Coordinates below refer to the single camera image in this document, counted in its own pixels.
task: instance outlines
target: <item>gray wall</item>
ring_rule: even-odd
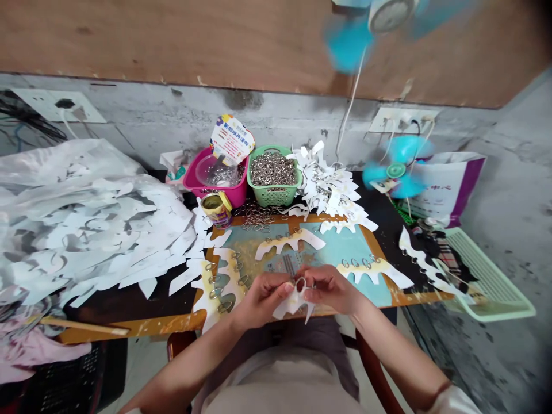
[[[75,125],[77,134],[105,137],[149,168],[160,168],[160,152],[190,148],[196,153],[205,147],[221,113],[245,123],[258,145],[298,147],[323,139],[331,162],[347,106],[346,99],[335,97],[8,74],[0,74],[1,86],[84,92],[109,123],[91,125],[88,132]],[[342,162],[350,169],[362,168],[378,145],[380,134],[366,133],[378,105],[354,103],[342,145]],[[463,229],[533,302],[538,315],[485,326],[441,306],[430,311],[482,410],[529,412],[545,390],[545,355],[552,345],[552,77],[543,74],[499,111],[439,109],[431,139],[438,150],[489,157]],[[13,152],[2,140],[0,154]]]
[[[463,229],[535,305],[479,324],[432,306],[434,326],[483,412],[535,412],[552,374],[552,76],[537,79],[467,150],[489,156]]]

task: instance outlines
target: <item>chair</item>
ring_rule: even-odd
[[[177,332],[172,333],[167,341],[167,354],[169,361],[172,361],[175,356],[185,350],[196,339],[195,332]],[[374,391],[381,402],[387,414],[404,414],[404,411],[398,403],[384,371],[381,367],[380,360],[375,355],[374,351],[368,346],[364,338],[356,331],[356,338],[342,334],[345,346],[350,349],[357,350],[361,356],[362,364],[368,375]]]

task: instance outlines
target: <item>wooden stick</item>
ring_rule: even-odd
[[[43,317],[40,320],[40,323],[42,325],[62,326],[66,328],[83,329],[85,331],[102,332],[103,334],[106,333],[106,334],[119,335],[119,336],[126,336],[130,332],[130,329],[126,329],[126,328],[112,328],[112,327],[105,327],[101,325],[92,325],[92,324],[86,324],[82,322],[58,319],[52,316]]]

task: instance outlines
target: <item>fan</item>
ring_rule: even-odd
[[[385,183],[393,181],[391,190],[393,198],[408,198],[420,194],[426,189],[425,184],[415,174],[408,171],[408,167],[415,158],[426,158],[433,154],[434,145],[425,138],[417,135],[401,135],[389,143],[389,159],[391,164],[369,164],[362,173],[362,180],[366,188],[371,189],[371,182]]]
[[[335,70],[353,73],[370,56],[374,35],[401,29],[412,40],[433,32],[476,0],[333,0],[351,7],[348,18],[326,30],[326,45]],[[366,13],[358,16],[358,7]]]

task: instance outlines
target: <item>electrical outlet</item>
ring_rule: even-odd
[[[439,111],[407,108],[380,108],[374,117],[369,132],[393,132],[395,121],[395,133],[418,134],[418,127],[412,123],[416,120],[420,124],[420,133],[428,133],[431,121],[435,121]]]
[[[60,99],[70,99],[75,106],[65,111],[67,122],[87,122],[89,124],[107,124],[102,114],[90,103],[82,92],[53,91],[46,89],[22,89],[13,88],[12,91],[25,101],[44,119],[50,122],[63,122],[60,109],[56,106]],[[82,108],[79,118],[73,115],[73,111]]]

